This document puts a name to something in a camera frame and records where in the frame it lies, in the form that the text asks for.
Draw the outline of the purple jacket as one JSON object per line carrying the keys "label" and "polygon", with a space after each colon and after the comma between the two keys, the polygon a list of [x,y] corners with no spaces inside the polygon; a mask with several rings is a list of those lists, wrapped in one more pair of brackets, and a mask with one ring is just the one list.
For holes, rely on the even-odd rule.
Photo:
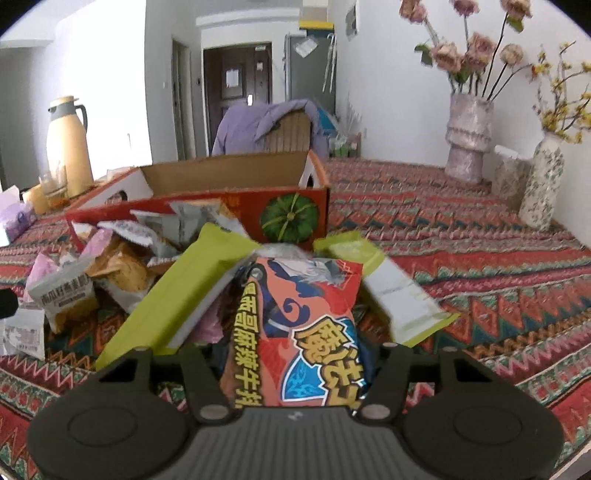
{"label": "purple jacket", "polygon": [[320,112],[310,99],[279,104],[238,104],[228,109],[219,124],[211,156],[263,152],[264,139],[288,114],[304,112],[311,121],[311,150],[318,158],[329,157],[329,141],[322,134]]}

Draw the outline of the dried pink roses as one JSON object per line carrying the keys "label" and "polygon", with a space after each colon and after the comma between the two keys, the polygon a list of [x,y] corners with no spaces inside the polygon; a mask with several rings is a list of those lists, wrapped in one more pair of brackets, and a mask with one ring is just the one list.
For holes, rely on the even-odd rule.
{"label": "dried pink roses", "polygon": [[517,33],[524,30],[524,21],[532,17],[531,3],[500,3],[504,18],[496,40],[469,28],[469,18],[480,12],[477,1],[453,1],[451,5],[463,22],[464,48],[437,33],[422,1],[401,2],[399,15],[428,32],[429,40],[415,47],[423,65],[444,71],[454,94],[466,93],[492,102],[517,74],[530,67],[523,48],[515,43],[506,44],[504,38],[507,29]]}

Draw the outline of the glass cup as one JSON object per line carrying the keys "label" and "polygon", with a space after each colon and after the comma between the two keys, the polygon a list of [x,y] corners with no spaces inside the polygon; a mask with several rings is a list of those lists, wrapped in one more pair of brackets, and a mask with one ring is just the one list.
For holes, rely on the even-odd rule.
{"label": "glass cup", "polygon": [[59,209],[68,203],[68,181],[64,165],[41,174],[39,182],[50,210]]}

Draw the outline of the dark brown door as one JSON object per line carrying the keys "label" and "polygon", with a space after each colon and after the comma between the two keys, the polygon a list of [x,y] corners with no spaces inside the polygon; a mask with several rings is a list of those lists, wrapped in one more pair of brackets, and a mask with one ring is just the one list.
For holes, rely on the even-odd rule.
{"label": "dark brown door", "polygon": [[270,43],[204,50],[204,95],[209,152],[231,106],[270,103],[273,97]]}

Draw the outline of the pink textured vase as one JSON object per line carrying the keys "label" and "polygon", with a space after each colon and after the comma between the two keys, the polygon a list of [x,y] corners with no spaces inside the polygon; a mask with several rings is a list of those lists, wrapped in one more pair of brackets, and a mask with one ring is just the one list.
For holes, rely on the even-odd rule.
{"label": "pink textured vase", "polygon": [[492,102],[471,94],[451,95],[446,131],[448,176],[469,184],[482,181],[484,156],[492,145],[493,117]]}

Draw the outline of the red spicy snack bag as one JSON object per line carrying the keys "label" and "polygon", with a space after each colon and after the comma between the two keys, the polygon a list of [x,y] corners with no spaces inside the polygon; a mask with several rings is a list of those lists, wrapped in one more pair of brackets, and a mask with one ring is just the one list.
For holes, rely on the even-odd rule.
{"label": "red spicy snack bag", "polygon": [[235,408],[359,408],[366,374],[352,309],[362,271],[338,259],[254,260],[221,377]]}

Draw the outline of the oat crisp snack packet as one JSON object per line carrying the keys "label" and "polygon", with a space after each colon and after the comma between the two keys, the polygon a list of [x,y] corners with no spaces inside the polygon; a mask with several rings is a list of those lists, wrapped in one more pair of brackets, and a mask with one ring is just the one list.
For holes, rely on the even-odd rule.
{"label": "oat crisp snack packet", "polygon": [[62,333],[98,308],[93,281],[86,274],[88,265],[87,260],[70,263],[27,289],[45,312],[54,334]]}

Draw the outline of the green white snack pouch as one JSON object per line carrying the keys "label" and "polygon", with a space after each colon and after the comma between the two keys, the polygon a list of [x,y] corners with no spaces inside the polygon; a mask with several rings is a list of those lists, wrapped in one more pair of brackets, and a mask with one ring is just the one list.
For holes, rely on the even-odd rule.
{"label": "green white snack pouch", "polygon": [[415,347],[459,318],[457,313],[444,310],[380,247],[358,231],[317,239],[314,250],[322,257],[363,266],[363,288],[379,314],[386,318],[396,343]]}

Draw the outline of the purple tissue pack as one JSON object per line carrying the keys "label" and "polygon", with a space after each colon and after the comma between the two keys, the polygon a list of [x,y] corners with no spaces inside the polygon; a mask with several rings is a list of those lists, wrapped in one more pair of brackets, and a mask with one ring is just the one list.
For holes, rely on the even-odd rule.
{"label": "purple tissue pack", "polygon": [[33,205],[23,202],[16,185],[1,192],[0,246],[6,247],[28,230],[37,220]]}

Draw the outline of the orange cracker packet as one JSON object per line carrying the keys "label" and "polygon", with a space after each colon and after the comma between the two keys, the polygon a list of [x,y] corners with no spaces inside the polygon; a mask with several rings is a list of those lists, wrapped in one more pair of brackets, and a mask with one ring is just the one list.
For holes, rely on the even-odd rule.
{"label": "orange cracker packet", "polygon": [[113,238],[85,273],[127,314],[131,314],[155,282],[155,275],[129,245]]}

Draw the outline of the red cardboard pumpkin box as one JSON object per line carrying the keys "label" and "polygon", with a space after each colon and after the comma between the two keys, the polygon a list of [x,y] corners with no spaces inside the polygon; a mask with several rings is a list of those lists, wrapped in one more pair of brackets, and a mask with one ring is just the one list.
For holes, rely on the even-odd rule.
{"label": "red cardboard pumpkin box", "polygon": [[325,237],[329,178],[314,152],[214,156],[136,167],[83,195],[65,211],[70,227],[170,214],[175,201],[218,200],[259,243],[311,249]]}

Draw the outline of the patterned red tablecloth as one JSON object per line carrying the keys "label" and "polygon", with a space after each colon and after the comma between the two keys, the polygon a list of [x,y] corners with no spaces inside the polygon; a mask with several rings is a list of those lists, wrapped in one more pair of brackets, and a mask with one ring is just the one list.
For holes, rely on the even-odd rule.
{"label": "patterned red tablecloth", "polygon": [[[558,223],[526,227],[488,184],[443,169],[331,159],[329,231],[358,229],[396,261],[454,323],[418,346],[464,349],[549,408],[565,443],[557,472],[590,470],[590,248]],[[39,253],[73,247],[64,214],[41,217],[1,248],[1,288],[19,296]],[[26,450],[32,416],[85,380],[124,321],[116,307],[45,340],[46,362],[1,357],[1,475],[41,479]]]}

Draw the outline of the wooden chair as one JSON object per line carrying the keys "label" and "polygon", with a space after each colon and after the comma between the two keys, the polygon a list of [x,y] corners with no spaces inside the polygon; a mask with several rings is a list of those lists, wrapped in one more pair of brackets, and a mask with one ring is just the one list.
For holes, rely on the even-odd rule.
{"label": "wooden chair", "polygon": [[311,149],[312,124],[303,110],[284,115],[264,136],[264,152],[308,152]]}

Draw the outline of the yellow dried flowers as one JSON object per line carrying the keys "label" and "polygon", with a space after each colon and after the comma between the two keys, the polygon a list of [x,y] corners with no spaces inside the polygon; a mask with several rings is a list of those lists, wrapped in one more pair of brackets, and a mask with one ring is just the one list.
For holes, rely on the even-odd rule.
{"label": "yellow dried flowers", "polygon": [[537,87],[533,106],[542,130],[568,144],[582,144],[590,134],[590,62],[569,58],[576,41],[563,42],[556,57],[541,47],[531,66]]}

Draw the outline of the beige thermos jug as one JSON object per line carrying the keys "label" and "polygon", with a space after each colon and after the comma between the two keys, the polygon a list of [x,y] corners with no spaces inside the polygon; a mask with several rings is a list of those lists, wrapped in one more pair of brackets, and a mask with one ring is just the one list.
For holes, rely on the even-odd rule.
{"label": "beige thermos jug", "polygon": [[49,171],[65,171],[70,198],[85,193],[94,182],[87,144],[87,111],[77,101],[73,96],[60,97],[49,107],[46,136]]}

